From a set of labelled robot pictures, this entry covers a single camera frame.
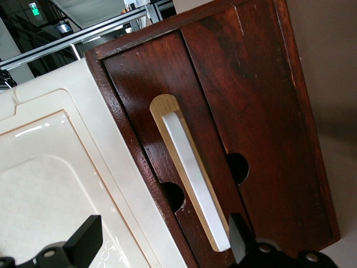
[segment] gray wall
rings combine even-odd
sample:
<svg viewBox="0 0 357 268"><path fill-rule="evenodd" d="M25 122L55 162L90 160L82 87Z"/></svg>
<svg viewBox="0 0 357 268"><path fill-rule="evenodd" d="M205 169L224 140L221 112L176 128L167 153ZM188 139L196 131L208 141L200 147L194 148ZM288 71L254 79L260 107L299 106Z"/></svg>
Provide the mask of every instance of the gray wall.
<svg viewBox="0 0 357 268"><path fill-rule="evenodd" d="M178 12L204 2L209 0L174 0ZM357 1L287 3L342 236L323 252L339 268L353 268L357 264Z"/></svg>
<svg viewBox="0 0 357 268"><path fill-rule="evenodd" d="M7 60L19 54L19 49L17 48L10 33L6 29L4 22L0 18L0 58L2 60ZM17 82L17 84L22 84L33 79L33 75L27 64L12 69L9 71L9 73L11 74L13 80Z"/></svg>

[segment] ceiling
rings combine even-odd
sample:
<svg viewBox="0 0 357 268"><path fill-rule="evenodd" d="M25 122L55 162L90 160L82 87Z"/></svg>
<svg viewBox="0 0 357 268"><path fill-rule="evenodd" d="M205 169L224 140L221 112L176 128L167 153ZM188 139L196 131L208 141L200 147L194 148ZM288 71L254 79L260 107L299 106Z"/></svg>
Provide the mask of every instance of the ceiling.
<svg viewBox="0 0 357 268"><path fill-rule="evenodd" d="M51 0L79 27L87 28L120 15L124 0Z"/></svg>

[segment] exit sign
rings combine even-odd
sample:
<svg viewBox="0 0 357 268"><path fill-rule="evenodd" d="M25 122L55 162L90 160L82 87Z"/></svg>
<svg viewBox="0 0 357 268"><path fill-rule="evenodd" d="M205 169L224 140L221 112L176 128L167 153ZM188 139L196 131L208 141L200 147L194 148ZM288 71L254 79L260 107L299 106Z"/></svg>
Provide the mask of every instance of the exit sign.
<svg viewBox="0 0 357 268"><path fill-rule="evenodd" d="M40 11L39 11L38 8L37 8L36 3L28 4L28 6L30 7L30 9L31 9L33 15L35 16L35 18L36 18L38 21L42 20L42 16L41 16L41 14L40 14Z"/></svg>

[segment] drawer front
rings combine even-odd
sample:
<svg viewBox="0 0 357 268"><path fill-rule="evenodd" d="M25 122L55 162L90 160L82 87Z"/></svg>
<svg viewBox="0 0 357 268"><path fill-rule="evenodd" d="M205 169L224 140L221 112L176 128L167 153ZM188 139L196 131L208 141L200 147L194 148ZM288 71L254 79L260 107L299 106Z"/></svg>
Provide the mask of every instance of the drawer front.
<svg viewBox="0 0 357 268"><path fill-rule="evenodd" d="M256 235L290 254L330 243L326 176L315 161L319 151L311 146L273 1L232 7L182 34L226 153L248 161L238 187Z"/></svg>
<svg viewBox="0 0 357 268"><path fill-rule="evenodd" d="M212 250L149 110L161 94L177 98L224 215L228 220L231 212L245 214L181 34L164 35L104 64L158 181L184 190L185 202L173 212L200 266L227 267L234 261L231 251Z"/></svg>
<svg viewBox="0 0 357 268"><path fill-rule="evenodd" d="M162 94L177 99L226 219L240 212L290 255L339 239L283 0L216 0L86 58L189 267L234 259L213 251L150 113Z"/></svg>

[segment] black clamp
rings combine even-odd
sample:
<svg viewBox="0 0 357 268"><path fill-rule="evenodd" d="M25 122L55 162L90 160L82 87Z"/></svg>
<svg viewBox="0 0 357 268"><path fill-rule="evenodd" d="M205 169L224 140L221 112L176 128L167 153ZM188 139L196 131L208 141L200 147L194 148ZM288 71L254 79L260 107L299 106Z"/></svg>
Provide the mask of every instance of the black clamp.
<svg viewBox="0 0 357 268"><path fill-rule="evenodd" d="M45 247L20 265L11 257L1 257L0 268L87 268L102 244L101 217L92 215L62 247Z"/></svg>
<svg viewBox="0 0 357 268"><path fill-rule="evenodd" d="M230 215L230 244L236 264L230 268L337 268L317 251L301 251L294 259L268 243L258 243L239 213Z"/></svg>

